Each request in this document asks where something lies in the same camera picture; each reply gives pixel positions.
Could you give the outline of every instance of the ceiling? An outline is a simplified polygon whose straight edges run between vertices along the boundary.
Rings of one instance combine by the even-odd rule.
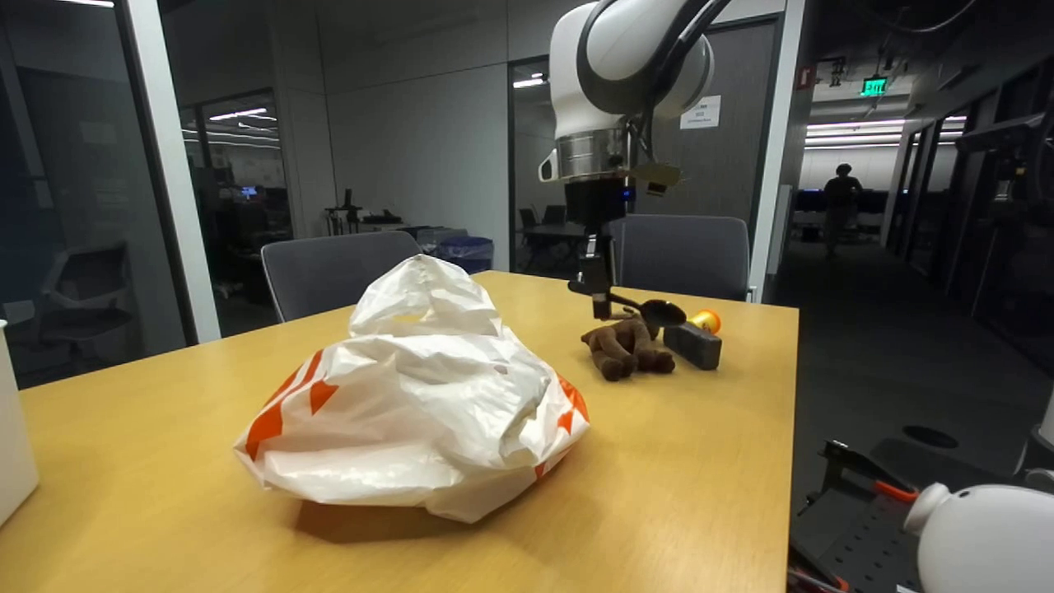
[[[991,0],[813,0],[813,118],[906,117],[923,73],[979,26]],[[859,83],[889,78],[884,103],[863,103]]]

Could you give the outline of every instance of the floor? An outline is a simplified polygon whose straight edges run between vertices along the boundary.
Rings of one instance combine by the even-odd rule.
[[[1051,395],[1051,376],[879,244],[845,244],[832,260],[824,244],[794,240],[789,260],[783,300],[802,307],[805,329],[794,530],[812,530],[819,557],[855,551],[856,543],[846,541],[859,541],[849,534],[859,530],[859,506],[828,506],[824,517],[802,513],[819,488],[828,438],[877,454],[906,479],[950,473],[972,483],[1012,476],[1020,464],[1029,432]],[[884,508],[867,513],[892,528],[884,534],[892,536],[884,553],[899,557],[906,570],[914,553],[895,543],[895,517]]]

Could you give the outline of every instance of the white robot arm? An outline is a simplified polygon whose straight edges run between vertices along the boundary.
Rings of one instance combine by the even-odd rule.
[[[610,317],[610,256],[602,225],[625,214],[624,194],[647,177],[651,127],[679,118],[713,70],[702,36],[728,0],[599,0],[561,18],[552,41],[554,153],[542,182],[561,182],[588,233],[578,294],[592,296],[592,317]]]
[[[1054,496],[929,485],[906,517],[925,593],[1054,590]]]

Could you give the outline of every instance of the glass wall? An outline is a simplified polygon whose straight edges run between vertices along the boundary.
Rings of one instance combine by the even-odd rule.
[[[582,230],[568,217],[564,185],[537,182],[554,149],[552,61],[510,64],[510,211],[514,270],[571,278]]]
[[[272,5],[162,5],[222,333],[276,321],[260,246],[294,239]]]
[[[940,134],[929,154],[929,175],[920,185],[920,200],[917,200],[917,225],[914,225],[914,254],[908,264],[923,275],[933,278],[940,266],[944,240],[946,240],[946,225],[956,214],[959,200],[951,193],[956,182],[956,162],[959,149],[956,139],[964,129],[964,117],[946,117],[933,131]]]
[[[1054,373],[1054,61],[1012,78],[998,122],[975,139],[990,153],[991,256],[975,317]]]
[[[117,10],[4,0],[0,78],[0,315],[16,379],[194,340]]]
[[[222,329],[230,335],[274,322],[260,246],[294,239],[274,97],[254,92],[180,117]]]
[[[889,252],[895,252],[895,254],[906,246],[906,239],[908,239],[920,154],[923,154],[923,131],[914,131],[906,142],[906,162],[902,162],[895,188],[892,188]]]
[[[998,92],[981,97],[972,107],[972,111],[975,111],[975,131],[991,129],[998,111]],[[946,287],[959,303],[975,307],[979,287],[998,246],[991,199],[1004,173],[1014,164],[998,153],[961,153],[959,164],[964,170],[964,177],[969,177],[969,185],[961,185],[964,217],[956,227],[959,244],[956,244]]]

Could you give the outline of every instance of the person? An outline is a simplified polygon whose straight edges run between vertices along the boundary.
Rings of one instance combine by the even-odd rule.
[[[846,239],[846,230],[856,225],[856,199],[863,194],[863,185],[849,177],[849,164],[836,164],[824,188],[828,194],[828,225],[824,225],[824,244],[828,256],[836,256],[836,240]]]

